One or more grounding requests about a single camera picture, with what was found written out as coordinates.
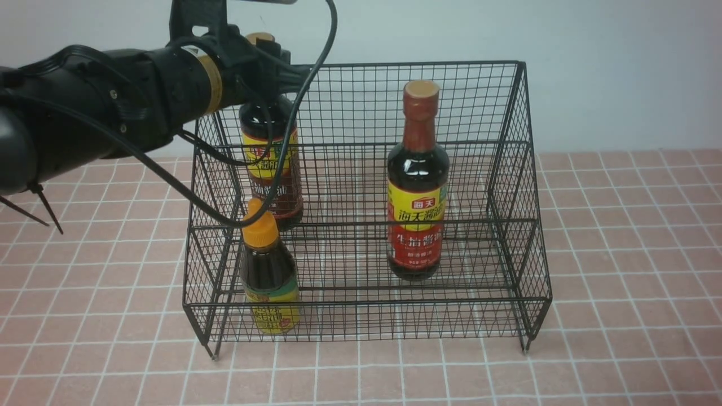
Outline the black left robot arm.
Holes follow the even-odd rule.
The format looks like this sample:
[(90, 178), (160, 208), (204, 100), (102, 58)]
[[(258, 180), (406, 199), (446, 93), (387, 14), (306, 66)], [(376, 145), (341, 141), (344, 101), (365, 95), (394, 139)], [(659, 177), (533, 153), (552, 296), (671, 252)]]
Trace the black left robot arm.
[(276, 43), (181, 38), (155, 50), (68, 46), (2, 69), (2, 195), (25, 192), (95, 160), (144, 153), (222, 108), (297, 92), (310, 73)]

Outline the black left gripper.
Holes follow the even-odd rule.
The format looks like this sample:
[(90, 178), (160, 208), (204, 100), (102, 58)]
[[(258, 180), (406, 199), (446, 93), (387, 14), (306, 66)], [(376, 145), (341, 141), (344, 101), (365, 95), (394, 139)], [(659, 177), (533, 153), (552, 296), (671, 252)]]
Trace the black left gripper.
[(276, 43), (219, 43), (217, 67), (221, 97), (217, 109), (245, 104), (253, 98), (268, 102), (281, 95), (299, 93), (312, 77), (313, 65), (290, 63), (290, 54)]

